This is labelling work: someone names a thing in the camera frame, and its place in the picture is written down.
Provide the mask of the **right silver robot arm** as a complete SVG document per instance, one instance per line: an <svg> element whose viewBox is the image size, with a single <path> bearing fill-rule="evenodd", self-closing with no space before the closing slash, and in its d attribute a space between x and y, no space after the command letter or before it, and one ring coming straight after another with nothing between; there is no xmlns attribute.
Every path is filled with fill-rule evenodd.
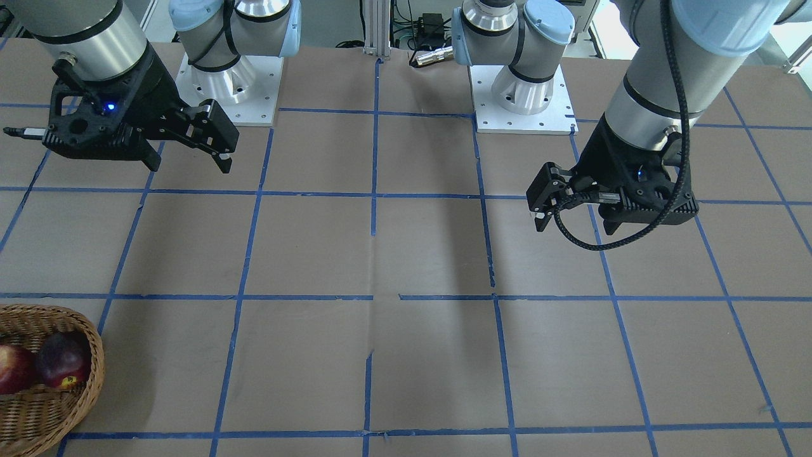
<svg viewBox="0 0 812 457"><path fill-rule="evenodd" d="M178 142L232 167L240 133L226 106L258 90L249 57L286 58L301 46L299 1L171 1L200 101L182 99L139 21L122 1L9 1L14 17L53 57L56 81L43 128L14 128L75 160L160 167L151 141Z"/></svg>

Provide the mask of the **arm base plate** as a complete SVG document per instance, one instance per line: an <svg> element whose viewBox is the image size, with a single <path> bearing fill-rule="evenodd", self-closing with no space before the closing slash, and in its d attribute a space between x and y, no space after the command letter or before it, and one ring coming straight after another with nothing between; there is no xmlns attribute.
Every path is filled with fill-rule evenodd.
<svg viewBox="0 0 812 457"><path fill-rule="evenodd" d="M576 116L562 67L551 80L520 80L506 66L469 68L471 95L479 133L576 134Z"/></svg>
<svg viewBox="0 0 812 457"><path fill-rule="evenodd" d="M179 94L197 106L214 99L236 126L272 127L284 58L242 56L231 69L203 72L183 62L175 76Z"/></svg>

